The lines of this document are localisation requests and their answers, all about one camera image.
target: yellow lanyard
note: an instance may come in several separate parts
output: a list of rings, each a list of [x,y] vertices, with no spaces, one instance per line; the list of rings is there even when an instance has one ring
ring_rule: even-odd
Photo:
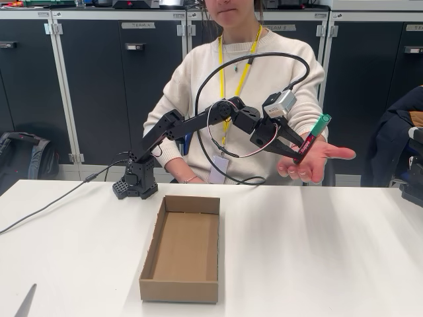
[[[262,34],[262,26],[260,25],[260,27],[258,28],[258,32],[257,32],[257,36],[256,36],[256,40],[254,41],[254,43],[252,43],[251,49],[250,49],[250,54],[254,54],[256,52],[257,49],[257,42],[258,39],[260,38],[260,35]],[[223,35],[219,37],[219,63],[220,65],[223,64],[223,43],[222,40],[223,39]],[[248,62],[245,67],[244,67],[244,71],[243,74],[241,75],[241,79],[239,80],[239,84],[237,87],[237,90],[235,91],[235,96],[239,96],[241,93],[241,90],[243,89],[243,85],[245,82],[245,79],[249,73],[251,67],[251,63]],[[219,78],[220,78],[220,98],[225,98],[225,71],[223,69],[220,70],[219,72]],[[229,129],[229,124],[231,122],[230,121],[225,121],[223,123],[223,130],[225,132],[225,135],[222,138],[222,144],[223,146],[225,146],[225,142],[226,142],[226,133],[227,130]]]

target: backpack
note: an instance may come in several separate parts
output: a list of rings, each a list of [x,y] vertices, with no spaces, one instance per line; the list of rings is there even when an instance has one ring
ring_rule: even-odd
[[[59,155],[49,140],[25,132],[0,137],[0,195],[18,180],[49,180],[59,172]]]

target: woman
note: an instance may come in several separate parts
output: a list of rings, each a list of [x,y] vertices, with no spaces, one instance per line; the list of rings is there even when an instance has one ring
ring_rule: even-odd
[[[222,63],[250,53],[286,52],[302,57],[310,66],[309,76],[296,85],[293,93],[297,102],[288,114],[289,125],[305,138],[322,113],[317,103],[317,87],[323,81],[323,68],[316,61],[313,50],[306,43],[277,35],[262,28],[254,14],[254,9],[261,12],[261,0],[205,0],[208,13],[223,28],[223,34],[210,44],[193,49],[174,72],[171,81],[164,89],[164,95],[149,114],[144,124],[147,133],[170,110],[177,109],[181,114],[192,116],[193,100],[204,79]],[[247,61],[224,70],[223,78],[216,75],[203,89],[198,105],[198,113],[221,98],[239,95],[247,106],[262,112],[262,103],[275,92],[287,87],[293,80],[300,78],[304,66],[286,57],[256,58],[251,65],[246,80],[240,82]],[[244,155],[257,150],[249,141],[249,136],[229,124],[217,124],[210,127],[216,140],[221,140],[225,148],[232,153]],[[326,143],[327,131],[315,142],[300,165],[295,165],[291,158],[262,151],[249,158],[231,158],[223,155],[212,143],[208,132],[201,130],[204,146],[210,157],[228,163],[227,174],[244,180],[252,176],[263,176],[267,184],[287,184],[280,176],[290,176],[292,180],[300,178],[303,182],[319,183],[323,179],[323,170],[327,158],[352,159],[353,150],[338,148]],[[210,163],[204,156],[196,133],[193,134],[189,153],[183,159],[173,141],[164,140],[157,159],[178,182],[208,182],[210,174],[213,183],[233,184],[222,178],[216,182],[216,172],[211,172]]]

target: cardboard box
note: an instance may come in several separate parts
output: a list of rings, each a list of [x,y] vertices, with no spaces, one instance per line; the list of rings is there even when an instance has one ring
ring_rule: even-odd
[[[144,268],[142,300],[217,302],[220,199],[165,196]]]

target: robotic arm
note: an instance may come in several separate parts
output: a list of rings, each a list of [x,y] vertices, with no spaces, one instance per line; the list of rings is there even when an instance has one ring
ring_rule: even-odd
[[[113,185],[114,193],[118,199],[125,197],[147,199],[158,190],[153,175],[154,156],[151,151],[160,145],[164,138],[173,141],[209,125],[221,123],[228,118],[231,118],[235,127],[251,135],[252,143],[260,148],[267,145],[263,151],[299,159],[301,157],[299,153],[290,149],[277,138],[283,137],[298,146],[303,143],[302,138],[289,127],[286,119],[286,114],[295,101],[290,90],[269,96],[262,105],[263,118],[256,108],[245,106],[239,97],[220,100],[201,114],[187,120],[184,120],[177,110],[171,110],[145,135],[139,146],[132,150],[125,175]],[[276,138],[274,137],[275,125],[278,126]]]

